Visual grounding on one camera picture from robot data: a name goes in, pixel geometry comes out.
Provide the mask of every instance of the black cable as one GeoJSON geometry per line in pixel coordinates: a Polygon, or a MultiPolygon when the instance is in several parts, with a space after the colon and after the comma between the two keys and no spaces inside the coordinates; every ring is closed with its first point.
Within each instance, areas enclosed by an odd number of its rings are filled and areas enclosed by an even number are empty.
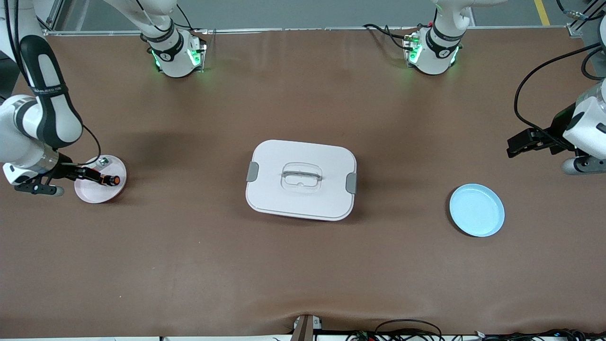
{"type": "MultiPolygon", "coordinates": [[[[18,12],[18,6],[19,6],[19,2],[16,1],[15,3],[15,13],[19,13],[18,12]]],[[[7,29],[7,33],[8,33],[8,41],[10,43],[10,48],[11,51],[13,52],[13,56],[15,57],[15,62],[17,63],[17,68],[19,68],[19,71],[23,74],[23,77],[25,78],[25,82],[27,83],[27,85],[30,85],[30,80],[27,78],[27,75],[25,74],[25,70],[23,69],[23,64],[21,63],[21,53],[19,52],[19,50],[16,47],[15,44],[15,37],[13,36],[13,29],[10,26],[10,10],[8,8],[8,0],[4,0],[4,16],[6,17],[6,29],[7,29]]],[[[15,17],[15,32],[17,32],[19,29],[19,24],[17,22],[18,16],[15,17]]]]}
{"type": "MultiPolygon", "coordinates": [[[[589,4],[589,6],[587,6],[587,8],[585,8],[585,10],[583,11],[583,14],[586,15],[587,12],[589,12],[589,9],[592,8],[593,6],[595,6],[598,3],[598,1],[600,1],[600,0],[593,0],[593,2],[591,4],[589,4]]],[[[575,25],[577,21],[578,20],[573,21],[570,25],[571,26],[575,25]]]]}
{"type": "Polygon", "coordinates": [[[506,335],[486,335],[482,338],[482,341],[543,341],[543,337],[563,337],[566,338],[567,341],[597,341],[606,337],[606,332],[593,334],[583,333],[582,331],[575,329],[551,329],[538,334],[514,333],[506,335]]]}
{"type": "Polygon", "coordinates": [[[411,47],[403,46],[403,45],[398,44],[398,42],[394,38],[393,34],[391,34],[391,31],[389,31],[389,26],[385,25],[385,30],[387,31],[387,34],[391,38],[391,41],[393,41],[393,43],[396,44],[396,46],[398,46],[400,49],[406,50],[406,51],[412,51],[413,50],[411,47]]]}
{"type": "Polygon", "coordinates": [[[564,6],[562,5],[562,1],[561,0],[556,0],[556,3],[558,4],[558,7],[560,8],[560,11],[564,12],[566,10],[566,8],[564,8],[564,6]]]}
{"type": "Polygon", "coordinates": [[[19,70],[23,74],[23,78],[25,78],[25,82],[28,86],[32,86],[30,84],[30,78],[27,76],[25,72],[25,66],[23,66],[23,57],[21,56],[21,42],[19,39],[19,0],[15,0],[15,49],[17,50],[17,55],[15,56],[15,60],[17,61],[17,66],[19,70]]]}
{"type": "Polygon", "coordinates": [[[549,65],[549,64],[551,64],[551,63],[553,63],[553,62],[559,61],[559,60],[561,60],[561,59],[564,59],[564,58],[568,58],[568,57],[570,57],[570,56],[577,55],[577,54],[579,54],[579,53],[581,53],[581,52],[584,52],[584,51],[587,51],[587,50],[591,50],[591,49],[595,49],[596,47],[599,47],[599,46],[600,46],[600,44],[601,44],[601,43],[597,42],[596,44],[592,44],[592,45],[589,45],[589,46],[585,46],[585,47],[583,47],[583,48],[581,48],[581,49],[578,49],[578,50],[574,50],[574,51],[572,51],[572,52],[565,53],[565,54],[563,54],[563,55],[561,55],[561,56],[557,56],[557,57],[555,57],[555,58],[552,58],[552,59],[550,59],[550,60],[548,60],[548,61],[544,62],[543,64],[541,64],[541,65],[539,65],[539,66],[535,67],[535,68],[534,68],[534,70],[532,70],[532,71],[531,71],[531,72],[530,72],[528,75],[526,75],[526,77],[524,77],[524,79],[522,80],[522,82],[521,82],[521,83],[520,83],[520,85],[518,86],[518,89],[517,89],[517,91],[516,91],[516,96],[515,96],[515,97],[514,97],[514,99],[513,99],[513,111],[514,111],[514,113],[516,114],[516,117],[517,117],[517,118],[518,118],[520,121],[524,122],[525,124],[528,124],[528,125],[529,125],[529,126],[531,126],[532,128],[535,128],[536,130],[540,131],[540,132],[541,132],[541,133],[543,133],[543,134],[544,134],[544,135],[545,135],[547,138],[549,138],[549,139],[550,139],[550,140],[552,140],[554,143],[556,143],[558,146],[560,146],[560,147],[562,147],[562,148],[564,148],[564,149],[566,149],[566,150],[569,150],[569,145],[568,145],[567,143],[562,142],[560,139],[557,139],[557,138],[555,138],[555,137],[551,136],[551,135],[550,135],[549,133],[547,133],[547,132],[546,132],[546,131],[545,131],[543,128],[541,128],[541,127],[537,126],[536,124],[534,124],[534,123],[530,122],[529,120],[526,120],[524,117],[522,117],[522,115],[521,115],[521,114],[520,114],[520,112],[518,111],[518,99],[519,99],[519,97],[520,97],[520,91],[522,90],[522,87],[524,86],[524,84],[526,84],[526,82],[527,82],[527,81],[530,79],[530,77],[531,77],[532,75],[534,75],[534,74],[535,74],[537,71],[541,70],[543,67],[545,67],[545,66],[547,66],[547,65],[549,65]]]}
{"type": "Polygon", "coordinates": [[[587,62],[589,62],[589,59],[591,59],[591,57],[595,54],[597,54],[598,52],[602,51],[602,47],[600,47],[599,49],[595,49],[593,51],[591,51],[590,53],[587,54],[587,56],[585,56],[585,58],[583,59],[583,63],[581,64],[581,73],[583,73],[583,75],[589,79],[592,79],[594,81],[602,81],[604,79],[604,77],[598,77],[598,76],[594,76],[592,74],[590,74],[587,71],[587,62]]]}
{"type": "Polygon", "coordinates": [[[64,166],[88,166],[89,164],[97,162],[97,160],[101,158],[101,143],[99,143],[99,140],[97,140],[97,137],[93,134],[92,131],[90,131],[90,129],[86,125],[83,124],[82,127],[84,127],[84,129],[86,129],[86,131],[90,134],[90,136],[92,136],[93,139],[95,140],[95,143],[97,144],[97,151],[98,151],[97,157],[86,163],[62,163],[64,166]]]}
{"type": "MultiPolygon", "coordinates": [[[[438,8],[436,7],[436,11],[433,14],[433,21],[431,22],[431,24],[433,25],[434,22],[436,22],[436,19],[438,18],[438,8]]],[[[423,24],[417,24],[417,27],[431,27],[431,25],[423,25],[423,24]]]]}
{"type": "Polygon", "coordinates": [[[397,320],[389,320],[389,321],[385,321],[385,322],[383,322],[383,323],[380,323],[380,324],[379,324],[379,325],[378,325],[378,326],[375,328],[375,334],[377,333],[377,331],[379,330],[379,328],[380,328],[380,327],[382,327],[382,326],[384,326],[384,325],[388,325],[388,324],[390,324],[390,323],[396,323],[396,322],[414,322],[414,323],[422,323],[422,324],[425,324],[425,325],[428,325],[428,326],[432,326],[432,327],[436,328],[436,330],[438,331],[438,334],[440,335],[440,338],[441,338],[441,339],[443,339],[443,338],[442,338],[442,330],[441,330],[441,329],[440,329],[438,326],[434,325],[434,324],[433,324],[433,323],[431,323],[431,322],[427,322],[427,321],[423,321],[423,320],[416,320],[416,319],[397,319],[397,320]]]}
{"type": "Polygon", "coordinates": [[[400,44],[398,44],[398,42],[396,41],[396,38],[398,39],[404,39],[404,36],[401,35],[395,35],[393,34],[390,29],[389,26],[385,25],[385,30],[380,28],[379,26],[375,25],[375,24],[366,24],[363,27],[369,28],[372,27],[374,29],[379,30],[379,32],[383,33],[384,35],[388,35],[391,38],[391,41],[393,41],[394,44],[396,44],[396,46],[398,46],[400,49],[406,50],[406,51],[412,51],[413,49],[407,46],[402,46],[400,44]]]}
{"type": "MultiPolygon", "coordinates": [[[[366,24],[362,27],[372,27],[374,29],[377,29],[379,32],[383,33],[384,35],[390,35],[387,31],[385,31],[384,29],[380,28],[379,26],[375,25],[375,24],[366,24]]],[[[391,34],[394,38],[398,38],[398,39],[404,39],[404,36],[401,35],[395,35],[395,34],[391,34]]]]}
{"type": "MultiPolygon", "coordinates": [[[[561,0],[556,0],[556,3],[558,4],[558,7],[560,8],[560,11],[562,11],[562,13],[566,13],[566,8],[564,8],[564,6],[562,5],[562,1],[561,1],[561,0]]],[[[591,6],[595,5],[595,3],[597,3],[597,1],[594,1],[592,5],[589,5],[589,6],[587,7],[587,9],[589,9],[591,6]]],[[[585,20],[582,20],[582,21],[592,21],[592,20],[597,20],[597,19],[599,19],[599,18],[603,17],[603,16],[604,16],[604,12],[602,12],[602,13],[600,13],[600,14],[596,15],[596,16],[593,16],[593,15],[594,15],[594,14],[595,14],[595,13],[596,13],[598,10],[599,10],[599,9],[597,9],[596,11],[594,11],[594,12],[593,12],[593,13],[592,13],[592,14],[589,16],[589,18],[587,18],[587,19],[585,19],[585,20]]]]}
{"type": "Polygon", "coordinates": [[[175,23],[175,26],[182,27],[182,28],[184,28],[184,29],[187,29],[188,31],[203,30],[203,29],[201,29],[201,28],[199,28],[199,27],[198,27],[198,28],[194,28],[194,27],[189,27],[189,26],[187,26],[187,25],[181,25],[181,24],[177,24],[177,23],[175,23]]]}
{"type": "Polygon", "coordinates": [[[189,22],[189,19],[187,18],[187,15],[185,15],[185,12],[183,12],[183,10],[181,9],[181,6],[179,6],[179,4],[177,4],[177,8],[179,9],[179,11],[181,12],[181,14],[183,15],[183,18],[185,18],[185,21],[187,21],[187,25],[189,26],[189,28],[193,30],[193,27],[191,26],[191,23],[189,22]]]}
{"type": "Polygon", "coordinates": [[[139,0],[135,0],[137,2],[137,5],[139,5],[139,7],[141,8],[141,10],[145,13],[145,15],[147,16],[147,19],[150,21],[150,24],[152,24],[154,27],[156,27],[156,30],[159,30],[160,32],[168,32],[170,30],[170,28],[163,30],[161,28],[159,28],[158,26],[156,26],[156,24],[152,21],[152,19],[149,17],[149,14],[147,14],[147,11],[143,8],[143,5],[141,5],[141,3],[139,2],[139,0]]]}

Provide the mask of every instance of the yellow floor line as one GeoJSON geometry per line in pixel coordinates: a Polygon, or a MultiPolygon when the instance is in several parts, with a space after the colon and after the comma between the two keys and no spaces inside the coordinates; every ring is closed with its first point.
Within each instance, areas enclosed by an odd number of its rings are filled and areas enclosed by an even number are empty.
{"type": "Polygon", "coordinates": [[[543,0],[534,0],[534,5],[536,6],[536,11],[539,12],[539,18],[541,19],[541,24],[543,26],[549,26],[549,18],[547,17],[547,12],[545,12],[545,6],[543,6],[543,0]]]}

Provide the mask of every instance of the light blue plate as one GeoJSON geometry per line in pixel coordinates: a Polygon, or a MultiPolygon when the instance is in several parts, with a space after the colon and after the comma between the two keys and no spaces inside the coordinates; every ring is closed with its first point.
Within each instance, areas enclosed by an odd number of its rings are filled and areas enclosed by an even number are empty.
{"type": "Polygon", "coordinates": [[[463,232],[488,237],[503,226],[505,208],[490,188],[470,183],[457,188],[450,197],[450,216],[463,232]]]}

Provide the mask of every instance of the green led light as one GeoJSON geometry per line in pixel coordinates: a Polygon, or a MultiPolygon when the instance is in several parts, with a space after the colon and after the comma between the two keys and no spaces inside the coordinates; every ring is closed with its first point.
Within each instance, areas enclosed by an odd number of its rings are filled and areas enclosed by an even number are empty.
{"type": "Polygon", "coordinates": [[[160,69],[160,62],[158,61],[158,57],[156,56],[156,53],[152,50],[151,51],[151,55],[153,56],[153,59],[156,61],[156,66],[160,69]]]}
{"type": "Polygon", "coordinates": [[[200,65],[200,53],[198,53],[196,50],[189,50],[189,54],[191,63],[194,64],[194,66],[200,65]]]}
{"type": "Polygon", "coordinates": [[[423,51],[423,45],[417,44],[417,46],[415,46],[414,49],[410,52],[409,60],[411,63],[416,63],[419,60],[419,55],[421,54],[421,51],[423,51]]]}
{"type": "Polygon", "coordinates": [[[457,47],[453,52],[453,58],[450,60],[450,64],[452,65],[455,62],[456,54],[459,51],[459,47],[457,47]]]}

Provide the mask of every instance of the black wires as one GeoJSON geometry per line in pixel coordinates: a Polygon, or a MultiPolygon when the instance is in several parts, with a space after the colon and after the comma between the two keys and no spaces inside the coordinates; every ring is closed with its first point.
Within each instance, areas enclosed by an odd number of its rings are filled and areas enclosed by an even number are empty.
{"type": "MultiPolygon", "coordinates": [[[[590,7],[594,6],[597,2],[598,2],[598,0],[594,0],[593,4],[591,4],[590,7]]],[[[585,13],[581,13],[581,12],[574,11],[574,10],[568,10],[568,9],[564,8],[564,6],[562,5],[562,0],[556,0],[556,3],[558,4],[560,11],[562,11],[562,13],[564,13],[571,19],[580,20],[580,21],[592,21],[592,20],[597,20],[599,18],[602,18],[604,16],[604,12],[601,12],[600,14],[593,16],[598,10],[594,11],[589,16],[585,15],[585,13]]]]}
{"type": "Polygon", "coordinates": [[[402,36],[402,35],[395,35],[395,34],[393,34],[393,33],[391,32],[391,30],[389,29],[389,26],[387,26],[387,25],[385,25],[385,29],[382,29],[382,28],[380,28],[379,26],[377,26],[377,25],[375,25],[375,24],[366,24],[366,25],[364,25],[363,27],[366,27],[366,28],[370,28],[370,27],[372,27],[372,28],[374,28],[374,29],[379,30],[379,32],[383,33],[384,35],[388,35],[388,36],[391,38],[391,41],[393,41],[393,43],[394,43],[394,44],[396,44],[396,46],[398,46],[398,47],[399,47],[400,49],[402,49],[402,50],[406,50],[406,51],[412,51],[412,50],[413,50],[413,49],[412,49],[412,48],[410,48],[410,47],[400,45],[400,44],[399,44],[399,43],[396,41],[396,38],[397,38],[397,39],[404,39],[404,36],[402,36]]]}
{"type": "Polygon", "coordinates": [[[349,333],[345,341],[408,341],[414,337],[420,337],[423,341],[446,341],[442,336],[442,330],[433,323],[416,319],[397,319],[380,323],[373,331],[317,331],[319,334],[343,334],[349,333]],[[393,323],[420,323],[430,326],[435,331],[427,331],[420,328],[398,328],[390,331],[380,331],[381,327],[393,323]]]}
{"type": "Polygon", "coordinates": [[[149,20],[150,24],[153,25],[154,27],[156,27],[156,30],[159,30],[160,32],[168,32],[170,31],[170,28],[163,30],[161,28],[159,28],[150,18],[150,16],[147,14],[147,11],[145,10],[145,8],[143,8],[143,5],[141,5],[141,2],[139,2],[139,0],[135,0],[137,2],[137,5],[139,5],[139,8],[141,8],[141,10],[143,11],[143,14],[145,14],[145,17],[147,18],[147,20],[149,20]]]}
{"type": "Polygon", "coordinates": [[[538,334],[504,334],[504,335],[486,335],[482,341],[545,341],[543,337],[564,337],[567,341],[598,341],[604,340],[606,332],[602,333],[584,333],[576,329],[551,329],[538,334]]]}
{"type": "Polygon", "coordinates": [[[526,75],[526,77],[524,77],[524,79],[522,80],[522,82],[521,82],[521,83],[520,83],[520,85],[518,86],[518,89],[517,89],[517,91],[516,91],[516,95],[515,95],[515,97],[514,97],[514,99],[513,99],[513,111],[514,111],[514,113],[516,114],[516,117],[517,117],[517,118],[518,118],[520,121],[524,122],[525,124],[528,124],[528,125],[529,125],[529,126],[531,126],[532,128],[535,128],[536,130],[540,131],[541,133],[543,133],[543,134],[544,134],[544,136],[545,136],[545,137],[549,138],[550,140],[552,140],[554,143],[556,143],[556,144],[557,144],[558,146],[560,146],[561,148],[564,148],[565,150],[570,150],[570,145],[569,145],[568,143],[566,143],[566,142],[564,142],[564,141],[562,141],[562,140],[560,140],[560,139],[558,139],[558,138],[556,138],[556,137],[554,137],[554,136],[550,135],[549,133],[547,133],[547,132],[546,132],[544,129],[542,129],[541,127],[537,126],[536,124],[534,124],[534,123],[530,122],[529,120],[526,120],[524,117],[522,117],[522,115],[521,115],[521,114],[520,114],[520,112],[518,111],[518,100],[519,100],[519,97],[520,97],[520,91],[521,91],[521,90],[522,90],[522,88],[524,87],[524,84],[526,84],[526,82],[527,82],[527,81],[530,79],[530,77],[531,77],[532,75],[534,75],[534,74],[535,74],[537,71],[539,71],[539,70],[541,70],[542,68],[544,68],[545,66],[547,66],[547,65],[549,65],[549,64],[551,64],[551,63],[553,63],[553,62],[556,62],[556,61],[562,60],[562,59],[564,59],[564,58],[568,58],[568,57],[570,57],[570,56],[577,55],[577,54],[579,54],[579,53],[581,53],[581,52],[588,51],[588,50],[591,50],[591,49],[595,49],[595,48],[597,48],[597,47],[599,47],[599,46],[600,46],[600,43],[598,42],[598,43],[596,43],[596,44],[592,44],[592,45],[589,45],[589,46],[583,47],[583,48],[581,48],[581,49],[578,49],[578,50],[574,50],[574,51],[572,51],[572,52],[565,53],[565,54],[563,54],[563,55],[561,55],[561,56],[557,56],[557,57],[552,58],[552,59],[550,59],[550,60],[548,60],[548,61],[544,62],[543,64],[541,64],[541,65],[539,65],[539,66],[535,67],[535,68],[534,68],[534,70],[532,70],[532,71],[531,71],[531,72],[530,72],[528,75],[526,75]]]}
{"type": "MultiPolygon", "coordinates": [[[[436,13],[433,15],[433,22],[436,21],[437,17],[438,17],[438,9],[436,8],[436,13]]],[[[429,25],[418,24],[417,27],[431,27],[431,25],[433,24],[433,22],[431,24],[429,24],[429,25]]],[[[400,45],[400,43],[398,43],[396,41],[396,38],[397,39],[403,39],[403,40],[405,40],[406,37],[402,36],[402,35],[396,35],[396,34],[392,33],[391,30],[389,29],[388,25],[385,25],[384,29],[380,28],[379,26],[377,26],[375,24],[366,24],[366,25],[363,25],[362,27],[365,27],[367,29],[373,28],[373,29],[376,29],[379,32],[383,33],[384,35],[388,35],[391,38],[391,41],[393,41],[393,43],[396,44],[396,46],[398,46],[402,50],[406,50],[406,51],[412,51],[413,50],[411,47],[400,45]]]]}
{"type": "Polygon", "coordinates": [[[29,77],[25,72],[25,67],[23,66],[23,60],[21,58],[21,50],[19,48],[19,0],[13,1],[13,22],[15,27],[15,35],[13,36],[13,28],[10,25],[10,9],[8,7],[8,0],[4,0],[4,16],[6,18],[6,29],[8,33],[8,41],[10,43],[11,51],[13,52],[13,56],[15,57],[15,62],[17,63],[17,67],[19,71],[25,78],[25,82],[28,86],[31,86],[29,77]]]}
{"type": "Polygon", "coordinates": [[[177,4],[177,8],[179,9],[179,12],[181,12],[181,14],[183,15],[183,18],[185,18],[185,21],[187,21],[187,25],[179,25],[179,24],[175,24],[176,26],[179,27],[184,27],[186,29],[189,29],[190,31],[195,31],[195,30],[201,30],[201,29],[194,29],[191,26],[191,23],[189,21],[189,18],[187,18],[187,15],[185,15],[185,12],[183,12],[183,9],[181,9],[181,6],[179,6],[179,4],[177,4]]]}
{"type": "Polygon", "coordinates": [[[589,59],[591,59],[591,57],[593,55],[595,55],[601,51],[602,51],[602,47],[591,51],[590,53],[587,54],[587,56],[585,56],[585,58],[583,59],[583,63],[581,64],[581,72],[583,73],[583,75],[594,81],[602,81],[604,79],[604,77],[598,77],[598,76],[594,76],[594,75],[590,74],[587,71],[587,62],[589,62],[589,59]]]}
{"type": "MultiPolygon", "coordinates": [[[[137,5],[139,5],[139,8],[141,8],[141,10],[143,11],[143,14],[145,15],[145,17],[147,18],[147,20],[149,20],[150,24],[153,25],[156,30],[159,30],[160,32],[168,32],[170,30],[170,28],[163,30],[161,28],[159,28],[150,18],[149,14],[147,14],[147,11],[145,10],[145,8],[143,8],[143,5],[141,5],[141,2],[139,0],[135,0],[137,2],[137,5]]],[[[183,15],[183,18],[185,18],[185,21],[187,21],[187,25],[181,25],[181,24],[177,24],[176,22],[174,22],[175,26],[179,26],[179,27],[183,27],[186,29],[189,29],[190,31],[194,31],[194,30],[200,30],[200,29],[194,29],[191,26],[191,23],[189,21],[189,18],[187,18],[187,15],[185,15],[185,12],[183,12],[183,9],[181,8],[181,6],[179,6],[179,4],[177,4],[177,8],[179,9],[179,12],[181,12],[181,14],[183,15]]]]}
{"type": "Polygon", "coordinates": [[[92,131],[90,131],[90,129],[85,124],[83,124],[82,127],[86,129],[86,131],[90,134],[93,140],[95,140],[95,143],[97,144],[97,157],[86,163],[62,163],[63,166],[88,166],[89,164],[97,162],[97,160],[101,158],[101,143],[99,143],[97,137],[93,134],[92,131]]]}

